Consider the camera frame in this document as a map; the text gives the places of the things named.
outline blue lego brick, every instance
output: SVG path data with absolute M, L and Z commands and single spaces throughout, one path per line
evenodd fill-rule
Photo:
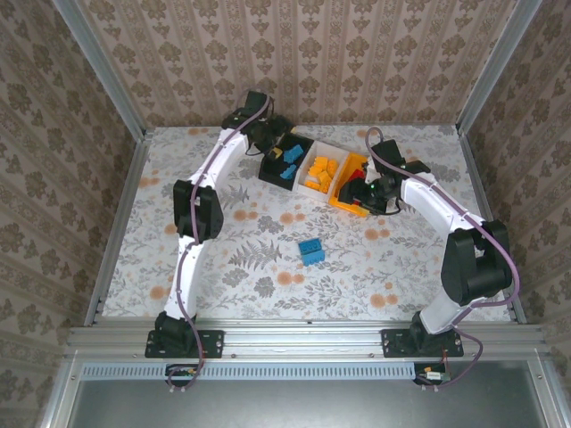
M 284 180 L 291 180 L 292 178 L 294 178 L 294 172 L 296 169 L 297 167 L 295 165 L 290 165 L 279 176 L 282 177 Z
M 302 253 L 302 256 L 309 254 L 310 252 L 321 250 L 321 241 L 319 238 L 303 241 L 302 243 L 298 243 L 298 245 L 300 246 L 300 252 Z
M 309 266 L 320 261 L 325 260 L 325 252 L 323 250 L 310 252 L 309 254 L 302 255 L 303 265 Z
M 295 145 L 290 150 L 284 152 L 284 162 L 294 163 L 301 155 L 303 155 L 302 147 L 299 144 Z

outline orange bin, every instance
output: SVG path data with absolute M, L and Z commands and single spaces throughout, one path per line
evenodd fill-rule
M 349 153 L 349 156 L 347 156 L 347 160 L 343 165 L 341 174 L 335 182 L 333 195 L 331 196 L 331 199 L 329 199 L 329 203 L 331 205 L 337 208 L 341 208 L 342 210 L 352 212 L 353 214 L 357 214 L 359 217 L 366 217 L 368 215 L 368 210 L 361 208 L 359 205 L 339 202 L 337 199 L 339 197 L 339 190 L 341 190 L 341 187 L 347 183 L 349 177 L 351 177 L 353 172 L 355 172 L 355 169 L 362 169 L 363 163 L 366 162 L 367 158 L 365 156 L 357 153 Z

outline table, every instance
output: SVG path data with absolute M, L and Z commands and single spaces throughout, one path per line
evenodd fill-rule
M 365 154 L 363 126 L 296 132 Z M 422 160 L 445 190 L 479 213 L 454 126 L 387 126 L 409 161 Z M 104 317 L 155 317 L 177 260 L 172 185 L 198 169 L 219 128 L 157 128 L 139 181 Z M 441 287 L 444 242 L 411 207 L 359 218 L 257 178 L 260 158 L 240 160 L 219 198 L 225 224 L 202 266 L 198 317 L 410 320 Z M 318 237 L 326 260 L 304 267 L 297 243 Z M 505 308 L 468 320 L 509 321 Z

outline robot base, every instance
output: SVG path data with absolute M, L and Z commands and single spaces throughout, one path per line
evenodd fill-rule
M 429 334 L 420 321 L 420 313 L 412 318 L 408 329 L 381 330 L 385 358 L 441 358 L 443 350 L 448 357 L 463 357 L 464 349 L 459 334 L 450 330 Z
M 222 358 L 223 330 L 199 330 L 198 336 L 205 358 Z M 198 358 L 196 339 L 187 321 L 171 318 L 162 312 L 154 322 L 154 330 L 147 336 L 145 357 Z

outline yellow lego brick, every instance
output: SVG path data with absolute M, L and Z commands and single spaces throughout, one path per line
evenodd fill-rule
M 316 183 L 315 181 L 310 181 L 310 180 L 305 180 L 305 186 L 309 187 L 310 189 L 313 189 L 313 190 L 319 190 L 319 188 L 320 188 L 319 183 Z
M 310 168 L 310 170 L 308 171 L 308 174 L 312 177 L 317 177 L 319 175 L 319 173 L 323 172 L 323 168 L 321 167 L 316 167 L 313 166 Z
M 313 165 L 323 165 L 323 168 L 325 168 L 327 166 L 327 162 L 328 158 L 326 158 L 325 156 L 318 156 L 313 161 Z
M 331 186 L 331 178 L 329 178 L 328 180 L 321 183 L 321 186 L 319 187 L 319 191 L 322 193 L 327 193 L 327 192 L 329 192 L 329 186 Z
M 338 166 L 339 164 L 335 159 L 330 159 L 329 162 L 327 163 L 327 173 L 331 178 L 333 178 L 333 176 L 335 175 Z
M 318 180 L 320 183 L 324 183 L 326 181 L 331 181 L 331 177 L 327 173 L 327 171 L 322 171 L 318 174 Z

